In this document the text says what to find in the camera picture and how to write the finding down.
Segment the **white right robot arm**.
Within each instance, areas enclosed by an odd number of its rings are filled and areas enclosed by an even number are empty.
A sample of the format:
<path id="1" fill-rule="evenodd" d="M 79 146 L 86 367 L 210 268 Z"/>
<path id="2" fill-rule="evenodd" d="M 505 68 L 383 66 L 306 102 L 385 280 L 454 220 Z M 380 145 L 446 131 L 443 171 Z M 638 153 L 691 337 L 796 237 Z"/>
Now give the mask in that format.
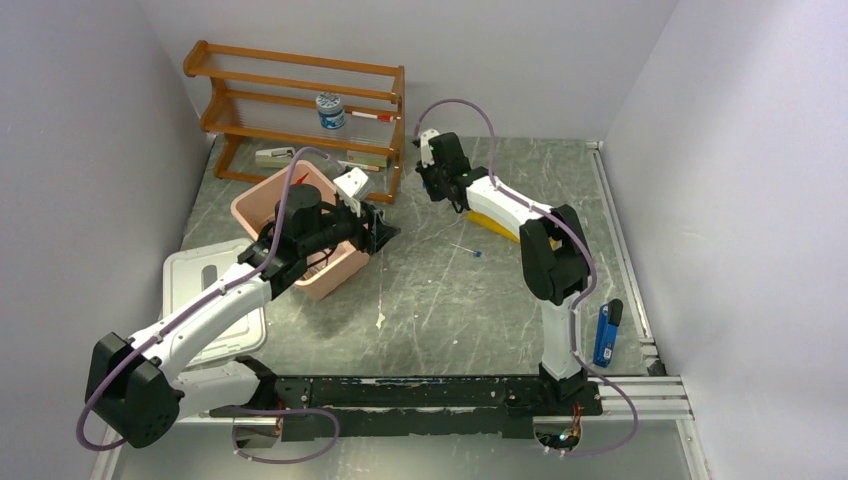
<path id="1" fill-rule="evenodd" d="M 429 129 L 413 145 L 420 153 L 415 170 L 432 201 L 448 200 L 459 213 L 481 214 L 518 239 L 524 282 L 543 317 L 540 402 L 550 413 L 565 413 L 588 377 L 579 360 L 575 302 L 593 277 L 576 212 L 568 205 L 536 202 L 489 169 L 473 168 L 454 133 Z"/>

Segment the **white tub lid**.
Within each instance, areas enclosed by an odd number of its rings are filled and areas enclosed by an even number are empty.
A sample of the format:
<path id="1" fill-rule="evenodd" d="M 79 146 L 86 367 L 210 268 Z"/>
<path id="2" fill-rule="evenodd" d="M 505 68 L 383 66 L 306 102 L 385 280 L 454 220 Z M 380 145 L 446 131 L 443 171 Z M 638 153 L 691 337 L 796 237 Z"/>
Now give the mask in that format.
<path id="1" fill-rule="evenodd" d="M 249 245 L 247 239 L 236 239 L 168 256 L 163 263 L 162 314 L 172 314 L 213 285 Z M 204 347 L 188 366 L 203 368 L 238 355 L 250 354 L 258 351 L 266 340 L 265 311 L 258 308 Z"/>

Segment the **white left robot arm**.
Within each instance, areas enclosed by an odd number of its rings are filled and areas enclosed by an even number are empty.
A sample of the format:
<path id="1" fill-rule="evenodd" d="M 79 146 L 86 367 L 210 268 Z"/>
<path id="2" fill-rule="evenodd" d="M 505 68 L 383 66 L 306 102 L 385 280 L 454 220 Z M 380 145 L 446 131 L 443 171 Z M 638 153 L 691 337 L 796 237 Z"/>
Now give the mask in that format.
<path id="1" fill-rule="evenodd" d="M 236 321 L 300 280 L 312 256 L 343 243 L 374 254 L 399 232 L 367 202 L 337 193 L 327 203 L 313 185 L 284 187 L 272 221 L 212 286 L 127 338 L 109 333 L 95 344 L 76 423 L 79 444 L 101 448 L 85 436 L 90 414 L 119 434 L 114 447 L 143 448 L 188 416 L 216 409 L 254 416 L 272 411 L 277 377 L 258 360 L 238 356 L 201 370 L 188 370 L 188 363 Z"/>

